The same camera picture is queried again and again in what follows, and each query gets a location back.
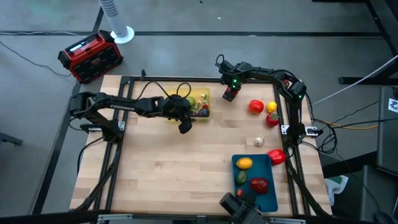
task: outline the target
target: blue tray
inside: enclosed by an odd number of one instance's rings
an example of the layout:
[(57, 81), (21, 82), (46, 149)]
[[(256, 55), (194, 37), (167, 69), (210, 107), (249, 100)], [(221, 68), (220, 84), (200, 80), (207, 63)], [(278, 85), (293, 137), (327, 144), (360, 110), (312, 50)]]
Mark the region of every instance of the blue tray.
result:
[[(239, 169), (236, 166), (236, 161), (240, 158), (248, 157), (253, 160), (253, 166), (247, 169), (248, 178), (245, 183), (241, 186), (236, 186), (235, 177), (238, 175)], [(263, 177), (268, 180), (269, 187), (268, 193), (257, 195), (255, 204), (259, 205), (261, 212), (276, 212), (278, 211), (278, 203), (276, 200), (274, 178), (272, 177), (271, 159), (267, 154), (255, 154), (255, 155), (233, 155), (232, 156), (232, 178), (234, 183), (234, 193), (238, 189), (242, 189), (243, 192), (252, 191), (250, 189), (250, 180), (254, 177)]]

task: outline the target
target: yellow fruit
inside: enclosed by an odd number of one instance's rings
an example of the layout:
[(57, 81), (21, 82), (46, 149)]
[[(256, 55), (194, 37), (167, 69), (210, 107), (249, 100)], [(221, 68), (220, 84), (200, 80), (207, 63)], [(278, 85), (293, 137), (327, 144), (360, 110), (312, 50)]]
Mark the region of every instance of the yellow fruit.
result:
[(236, 161), (236, 166), (239, 169), (250, 169), (253, 166), (253, 160), (248, 157), (240, 158)]
[(271, 101), (271, 102), (269, 102), (268, 105), (267, 105), (267, 111), (268, 111), (268, 113), (275, 112), (275, 111), (276, 111), (276, 108), (277, 108), (277, 105), (276, 105), (275, 101)]

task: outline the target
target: red portable battery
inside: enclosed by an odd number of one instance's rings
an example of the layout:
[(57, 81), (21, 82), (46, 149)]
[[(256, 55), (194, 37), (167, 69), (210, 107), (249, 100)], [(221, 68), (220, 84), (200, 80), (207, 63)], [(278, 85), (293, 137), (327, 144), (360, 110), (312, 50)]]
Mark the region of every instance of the red portable battery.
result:
[(80, 83), (89, 83), (119, 65), (123, 57), (111, 34), (100, 30), (60, 51), (58, 60)]

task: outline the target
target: green object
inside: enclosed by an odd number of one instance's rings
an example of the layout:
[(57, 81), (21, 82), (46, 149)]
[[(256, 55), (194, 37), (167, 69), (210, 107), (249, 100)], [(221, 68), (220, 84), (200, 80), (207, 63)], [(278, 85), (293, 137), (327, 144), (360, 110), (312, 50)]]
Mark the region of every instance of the green object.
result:
[(188, 96), (187, 100), (189, 101), (189, 107), (194, 108), (194, 106), (196, 105), (194, 97)]
[(248, 173), (245, 170), (241, 170), (238, 175), (236, 176), (236, 183), (238, 185), (242, 185), (245, 183), (246, 179), (248, 178)]
[(338, 177), (330, 177), (329, 180), (332, 180), (336, 182), (337, 184), (341, 184), (343, 182), (343, 178), (338, 176)]

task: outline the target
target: garlic bulb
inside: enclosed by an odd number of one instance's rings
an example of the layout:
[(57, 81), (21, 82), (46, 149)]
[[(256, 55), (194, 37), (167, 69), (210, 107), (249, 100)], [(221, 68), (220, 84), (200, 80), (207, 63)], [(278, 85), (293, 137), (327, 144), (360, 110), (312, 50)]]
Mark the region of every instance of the garlic bulb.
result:
[(254, 144), (255, 144), (256, 146), (262, 146), (262, 145), (264, 144), (264, 138), (262, 138), (262, 137), (256, 138), (256, 139), (254, 140)]

